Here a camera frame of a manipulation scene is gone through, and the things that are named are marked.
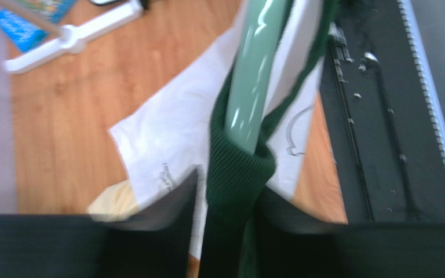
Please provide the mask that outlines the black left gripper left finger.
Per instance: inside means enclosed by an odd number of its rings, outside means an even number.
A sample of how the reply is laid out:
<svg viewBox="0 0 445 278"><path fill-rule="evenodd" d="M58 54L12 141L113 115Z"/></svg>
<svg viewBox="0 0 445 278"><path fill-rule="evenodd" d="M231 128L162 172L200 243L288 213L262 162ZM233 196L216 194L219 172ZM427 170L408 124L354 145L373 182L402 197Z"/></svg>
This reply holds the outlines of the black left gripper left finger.
<svg viewBox="0 0 445 278"><path fill-rule="evenodd" d="M199 175L124 221L0 214L0 277L184 277Z"/></svg>

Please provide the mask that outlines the green plastic hanger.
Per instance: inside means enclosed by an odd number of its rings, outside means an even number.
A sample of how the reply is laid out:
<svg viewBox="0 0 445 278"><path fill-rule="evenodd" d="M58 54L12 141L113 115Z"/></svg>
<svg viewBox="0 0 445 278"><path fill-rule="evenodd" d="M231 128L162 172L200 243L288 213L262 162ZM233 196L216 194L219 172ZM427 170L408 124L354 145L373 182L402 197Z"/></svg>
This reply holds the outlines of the green plastic hanger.
<svg viewBox="0 0 445 278"><path fill-rule="evenodd" d="M252 0L247 5L231 78L225 131L234 143L250 153L256 150L287 4L283 0Z"/></svg>

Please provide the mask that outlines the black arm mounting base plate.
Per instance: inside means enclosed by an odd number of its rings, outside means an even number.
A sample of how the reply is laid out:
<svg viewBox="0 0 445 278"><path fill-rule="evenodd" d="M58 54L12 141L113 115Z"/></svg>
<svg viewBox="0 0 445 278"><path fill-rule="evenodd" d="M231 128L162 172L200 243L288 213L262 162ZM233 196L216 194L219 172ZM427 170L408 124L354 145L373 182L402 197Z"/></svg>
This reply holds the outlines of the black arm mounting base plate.
<svg viewBox="0 0 445 278"><path fill-rule="evenodd" d="M445 169L398 1L340 1L320 87L347 220L445 223Z"/></svg>

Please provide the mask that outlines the green and white t-shirt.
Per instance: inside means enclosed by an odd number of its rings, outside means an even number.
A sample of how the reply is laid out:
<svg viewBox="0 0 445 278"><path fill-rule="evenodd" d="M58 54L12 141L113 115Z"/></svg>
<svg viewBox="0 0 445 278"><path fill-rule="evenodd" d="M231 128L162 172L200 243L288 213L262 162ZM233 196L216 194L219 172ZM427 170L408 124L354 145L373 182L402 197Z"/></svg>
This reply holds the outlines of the green and white t-shirt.
<svg viewBox="0 0 445 278"><path fill-rule="evenodd" d="M110 129L126 167L128 201L118 215L143 209L177 186L189 166L202 168L190 254L209 277L235 277L239 251L231 251L250 219L257 197L270 186L293 198L302 167L315 98L323 70L328 31L337 1L291 1L272 64L256 150L238 147L225 132L231 72L237 52L247 51L267 27L243 32L243 2L232 25L183 72L136 112Z"/></svg>

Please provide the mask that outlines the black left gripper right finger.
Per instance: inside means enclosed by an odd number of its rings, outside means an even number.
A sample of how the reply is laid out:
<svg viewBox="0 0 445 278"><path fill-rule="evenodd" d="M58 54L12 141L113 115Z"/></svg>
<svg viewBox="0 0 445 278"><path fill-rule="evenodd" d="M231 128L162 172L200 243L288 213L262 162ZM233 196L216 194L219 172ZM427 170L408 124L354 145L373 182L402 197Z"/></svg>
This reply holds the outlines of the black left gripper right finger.
<svg viewBox="0 0 445 278"><path fill-rule="evenodd" d="M268 188L255 212L262 277L445 277L445 224L324 222Z"/></svg>

